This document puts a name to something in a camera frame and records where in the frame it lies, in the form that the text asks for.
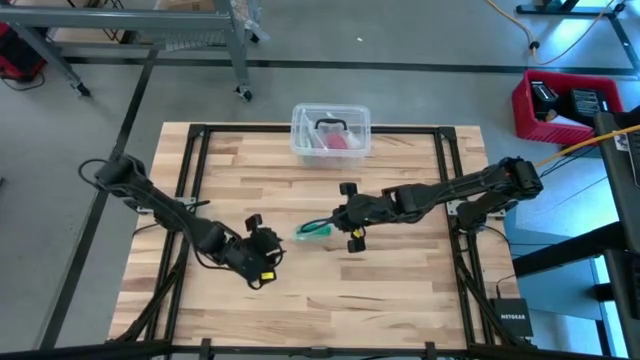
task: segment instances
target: green object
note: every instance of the green object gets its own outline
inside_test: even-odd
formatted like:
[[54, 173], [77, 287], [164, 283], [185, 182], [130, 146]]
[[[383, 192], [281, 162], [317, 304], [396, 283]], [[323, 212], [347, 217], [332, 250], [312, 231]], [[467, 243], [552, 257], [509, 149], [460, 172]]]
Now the green object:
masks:
[[305, 227], [305, 232], [300, 232], [301, 226], [296, 227], [296, 233], [294, 235], [294, 240], [296, 241], [311, 241], [311, 240], [320, 240], [331, 236], [331, 225], [317, 225], [317, 224], [309, 224]]

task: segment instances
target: black metal frame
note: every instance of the black metal frame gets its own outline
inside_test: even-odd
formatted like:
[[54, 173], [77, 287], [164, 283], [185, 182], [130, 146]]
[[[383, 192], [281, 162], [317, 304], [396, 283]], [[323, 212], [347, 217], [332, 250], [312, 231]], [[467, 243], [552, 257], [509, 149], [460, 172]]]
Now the black metal frame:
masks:
[[[580, 0], [543, 0], [542, 5], [518, 5], [516, 12], [522, 15], [562, 15], [562, 16], [593, 16], [596, 17], [602, 12], [602, 7], [577, 6]], [[608, 9], [604, 16], [609, 19], [613, 30], [618, 36], [627, 58], [633, 66], [633, 70], [640, 78], [640, 58], [633, 48], [627, 33], [618, 21], [618, 13], [623, 8]]]
[[[193, 124], [188, 131], [183, 161], [180, 168], [179, 179], [176, 187], [176, 196], [183, 196], [189, 176], [189, 167], [192, 155], [195, 152], [195, 144], [198, 138], [200, 149], [196, 164], [191, 197], [199, 196], [202, 178], [207, 158], [207, 150], [211, 135], [216, 132], [289, 132], [286, 125], [205, 125]], [[374, 134], [425, 134], [434, 137], [438, 170], [442, 181], [448, 179], [447, 163], [444, 155], [443, 140], [450, 144], [453, 169], [456, 177], [462, 175], [462, 164], [458, 150], [455, 128], [453, 127], [377, 127], [372, 128]], [[173, 345], [173, 337], [178, 317], [180, 295], [184, 282], [187, 256], [190, 244], [183, 239], [179, 254], [173, 267], [169, 271], [171, 255], [175, 243], [176, 233], [168, 232], [165, 238], [161, 262], [156, 279], [156, 291], [154, 297], [145, 307], [139, 318], [134, 321], [129, 330], [115, 340], [107, 341], [101, 345], [88, 345], [61, 349], [42, 349], [19, 353], [0, 354], [1, 359], [139, 359], [146, 356], [165, 355], [170, 358], [174, 353], [200, 354], [200, 359], [209, 360], [217, 354], [261, 354], [261, 355], [302, 355], [311, 358], [327, 358], [338, 355], [345, 356], [406, 356], [420, 357], [422, 359], [436, 360], [438, 357], [458, 357], [477, 359], [601, 359], [602, 357], [586, 356], [572, 353], [545, 351], [530, 348], [528, 346], [515, 347], [507, 345], [495, 345], [493, 331], [495, 330], [504, 339], [505, 329], [499, 323], [499, 319], [489, 305], [484, 292], [482, 269], [474, 235], [466, 235], [469, 247], [469, 262], [473, 274], [464, 263], [460, 249], [460, 235], [453, 230], [455, 216], [447, 216], [449, 236], [453, 254], [454, 271], [457, 280], [457, 289], [462, 312], [462, 322], [467, 342], [467, 349], [437, 350], [433, 342], [426, 342], [422, 349], [367, 349], [367, 348], [328, 348], [328, 347], [233, 347], [212, 346], [211, 339], [203, 339], [200, 346]], [[167, 314], [167, 326], [162, 339], [156, 339], [156, 327], [160, 313], [160, 304], [173, 286], [171, 303]], [[469, 305], [468, 293], [471, 292], [480, 306], [483, 335], [486, 344], [475, 341], [473, 321]], [[145, 339], [137, 341], [143, 329], [147, 328]]]

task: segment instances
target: red crate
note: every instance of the red crate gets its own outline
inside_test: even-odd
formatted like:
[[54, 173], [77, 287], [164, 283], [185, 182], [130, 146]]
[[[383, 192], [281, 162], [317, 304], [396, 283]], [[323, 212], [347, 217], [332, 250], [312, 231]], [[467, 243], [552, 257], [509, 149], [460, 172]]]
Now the red crate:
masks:
[[543, 81], [560, 96], [569, 94], [572, 88], [598, 90], [604, 95], [609, 111], [622, 111], [618, 88], [611, 79], [527, 70], [524, 72], [524, 79], [513, 90], [512, 96], [516, 135], [522, 139], [574, 145], [589, 140], [594, 135], [593, 129], [590, 128], [549, 124], [536, 119], [533, 111], [531, 81]]

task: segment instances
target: floor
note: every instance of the floor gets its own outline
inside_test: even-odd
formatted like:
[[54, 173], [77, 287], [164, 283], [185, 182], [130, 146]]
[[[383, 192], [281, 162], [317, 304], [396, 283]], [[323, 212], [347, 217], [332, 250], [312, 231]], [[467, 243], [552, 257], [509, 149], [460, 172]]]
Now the floor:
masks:
[[[521, 1], [527, 0], [496, 3], [511, 12]], [[629, 4], [620, 21], [640, 49], [640, 4]], [[144, 0], [136, 0], [136, 6], [144, 7]], [[560, 52], [591, 21], [520, 18], [541, 39], [541, 58]], [[272, 39], [252, 47], [251, 59], [532, 65], [524, 34], [483, 1], [271, 0], [264, 2], [263, 27]], [[77, 55], [78, 50], [68, 53]], [[631, 68], [607, 20], [596, 24], [553, 66]], [[29, 92], [0, 86], [0, 106], [5, 109], [0, 118], [0, 176], [7, 179], [0, 188], [1, 352], [32, 348], [39, 339], [93, 195], [76, 168], [110, 151], [141, 66], [74, 69], [93, 92], [92, 99], [76, 98], [64, 79], [50, 70], [45, 71], [45, 86]], [[555, 145], [514, 136], [510, 96], [520, 74], [251, 68], [250, 76], [255, 98], [245, 104], [231, 92], [236, 83], [228, 68], [156, 67], [126, 151], [150, 164], [164, 121], [286, 122], [302, 102], [365, 105], [376, 124], [479, 125], [490, 161], [516, 155], [536, 160], [557, 150]], [[629, 77], [614, 80], [625, 108], [638, 105], [640, 82]], [[594, 159], [581, 159], [550, 176], [540, 199], [510, 214], [509, 237], [555, 242], [609, 222], [615, 210], [603, 177], [602, 164]], [[593, 216], [589, 209], [594, 206], [608, 215]], [[120, 201], [109, 200], [59, 346], [105, 339], [135, 223], [136, 216]], [[515, 247], [513, 252], [534, 248]], [[548, 283], [544, 279], [520, 282], [534, 309], [534, 343], [598, 353], [595, 326], [585, 318], [600, 315], [583, 294], [589, 282], [593, 284], [592, 265], [578, 263], [568, 270], [546, 275], [579, 280], [574, 281], [575, 291], [558, 298], [540, 297]], [[582, 301], [581, 311], [566, 309], [562, 304], [567, 298]], [[579, 340], [578, 331], [590, 340]]]

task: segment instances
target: yellow cable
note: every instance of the yellow cable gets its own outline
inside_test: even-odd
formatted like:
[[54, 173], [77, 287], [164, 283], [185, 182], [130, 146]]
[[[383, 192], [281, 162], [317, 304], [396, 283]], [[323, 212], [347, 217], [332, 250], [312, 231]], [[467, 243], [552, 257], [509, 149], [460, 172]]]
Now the yellow cable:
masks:
[[630, 133], [630, 132], [633, 132], [633, 131], [640, 131], [640, 125], [636, 125], [636, 126], [628, 127], [626, 129], [614, 131], [614, 132], [609, 133], [609, 134], [600, 135], [598, 137], [594, 137], [593, 139], [589, 139], [587, 141], [583, 141], [583, 142], [581, 142], [579, 144], [575, 144], [573, 146], [569, 146], [568, 148], [560, 151], [559, 153], [556, 153], [556, 154], [552, 155], [551, 157], [540, 161], [539, 163], [536, 164], [536, 167], [540, 167], [540, 166], [542, 166], [542, 165], [544, 165], [544, 164], [546, 164], [546, 163], [548, 163], [548, 162], [550, 162], [550, 161], [552, 161], [554, 159], [559, 158], [562, 155], [565, 155], [565, 154], [568, 154], [570, 152], [576, 151], [576, 150], [578, 150], [578, 149], [580, 149], [582, 147], [585, 147], [587, 145], [593, 144], [595, 142], [606, 140], [606, 139], [610, 139], [610, 138], [612, 138], [612, 137], [614, 137], [616, 135], [622, 135], [622, 134]]
[[[600, 14], [598, 14], [598, 16], [593, 20], [593, 22], [591, 23], [591, 25], [589, 25], [589, 27], [587, 28], [587, 30], [585, 30], [585, 32], [578, 38], [578, 40], [576, 40], [573, 44], [571, 44], [571, 46], [569, 46], [565, 51], [563, 51], [560, 55], [554, 57], [551, 60], [548, 61], [540, 61], [540, 59], [538, 59], [538, 54], [537, 54], [537, 49], [533, 48], [531, 49], [531, 56], [533, 57], [533, 60], [535, 60], [536, 63], [538, 63], [538, 65], [548, 65], [551, 64], [552, 62], [560, 59], [561, 57], [563, 57], [564, 55], [566, 55], [571, 49], [573, 49], [576, 45], [578, 45], [578, 43], [585, 37], [587, 36], [587, 34], [589, 33], [589, 31], [591, 31], [591, 29], [596, 25], [596, 23], [598, 22], [598, 20], [602, 19], [602, 17], [604, 16], [604, 13], [607, 11], [607, 9], [609, 9], [609, 6], [611, 6], [611, 4], [613, 4], [615, 0], [611, 0], [609, 1], [609, 3], [602, 8], [602, 11], [600, 12]], [[520, 21], [518, 21], [518, 19], [514, 18], [513, 16], [507, 14], [504, 10], [500, 9], [498, 7], [498, 5], [496, 5], [493, 0], [487, 0], [487, 2], [489, 3], [489, 5], [491, 5], [491, 7], [493, 7], [497, 12], [499, 12], [502, 16], [506, 17], [507, 19], [511, 20], [514, 24], [518, 25], [522, 30], [524, 30], [524, 32], [527, 34], [527, 38], [529, 41], [529, 44], [533, 43], [534, 41], [536, 41], [536, 36], [533, 33], [533, 31], [531, 31], [531, 29], [529, 29], [525, 24], [521, 23]]]

